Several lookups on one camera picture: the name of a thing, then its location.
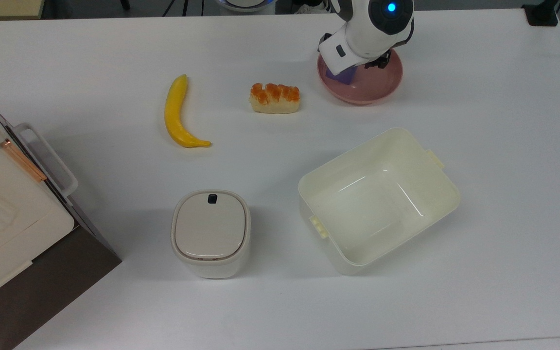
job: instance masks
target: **white lid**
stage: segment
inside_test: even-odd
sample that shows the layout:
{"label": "white lid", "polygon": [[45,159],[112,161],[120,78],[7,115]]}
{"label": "white lid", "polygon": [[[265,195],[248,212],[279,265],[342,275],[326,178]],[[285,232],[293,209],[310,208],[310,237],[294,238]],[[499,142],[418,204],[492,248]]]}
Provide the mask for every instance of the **white lid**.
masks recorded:
{"label": "white lid", "polygon": [[245,208],[236,197],[222,192],[196,193],[178,209],[174,243],[191,259],[223,259],[239,250],[245,232]]}

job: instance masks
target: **toy banana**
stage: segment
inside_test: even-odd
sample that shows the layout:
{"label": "toy banana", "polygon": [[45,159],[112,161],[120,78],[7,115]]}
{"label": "toy banana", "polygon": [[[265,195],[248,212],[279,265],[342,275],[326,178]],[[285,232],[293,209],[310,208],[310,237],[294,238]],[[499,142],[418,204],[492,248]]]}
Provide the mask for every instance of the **toy banana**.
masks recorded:
{"label": "toy banana", "polygon": [[187,76],[185,74],[176,78],[167,93],[165,99],[165,128],[178,144],[183,147],[209,147],[211,142],[200,140],[183,126],[180,121],[180,110],[185,100],[185,93],[187,92]]}

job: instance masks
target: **pink bowl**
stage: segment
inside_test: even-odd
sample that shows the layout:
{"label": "pink bowl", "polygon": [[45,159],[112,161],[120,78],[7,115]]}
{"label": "pink bowl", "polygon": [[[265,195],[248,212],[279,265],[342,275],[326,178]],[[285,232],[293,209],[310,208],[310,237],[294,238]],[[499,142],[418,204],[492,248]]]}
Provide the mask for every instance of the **pink bowl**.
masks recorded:
{"label": "pink bowl", "polygon": [[392,50],[390,61],[386,68],[365,68],[359,66],[351,84],[345,85],[325,76],[327,66],[321,55],[317,60],[318,75],[328,91],[339,100],[354,105],[368,105],[390,95],[401,83],[403,66],[401,59]]}

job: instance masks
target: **black cable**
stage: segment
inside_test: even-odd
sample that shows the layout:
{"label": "black cable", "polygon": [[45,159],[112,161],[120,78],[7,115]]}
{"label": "black cable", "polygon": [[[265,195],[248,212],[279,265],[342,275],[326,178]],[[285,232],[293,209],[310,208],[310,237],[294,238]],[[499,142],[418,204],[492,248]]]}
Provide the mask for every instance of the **black cable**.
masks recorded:
{"label": "black cable", "polygon": [[187,15],[187,4],[189,4],[189,0],[185,0],[185,5],[183,6],[183,13],[181,16],[185,17]]}
{"label": "black cable", "polygon": [[165,12],[161,17],[165,17],[165,15],[167,14],[167,11],[170,10],[170,7],[172,7],[173,3],[174,3],[174,0],[170,1],[170,4],[167,6],[167,9],[165,9]]}

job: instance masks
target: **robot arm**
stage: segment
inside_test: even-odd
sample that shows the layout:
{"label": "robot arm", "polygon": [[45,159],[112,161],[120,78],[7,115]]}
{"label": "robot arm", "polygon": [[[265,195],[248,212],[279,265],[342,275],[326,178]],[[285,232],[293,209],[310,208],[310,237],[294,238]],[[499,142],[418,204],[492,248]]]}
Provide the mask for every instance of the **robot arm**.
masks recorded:
{"label": "robot arm", "polygon": [[413,0],[330,1],[347,22],[333,35],[325,35],[318,47],[334,75],[380,57],[385,60],[388,51],[405,44],[414,31]]}

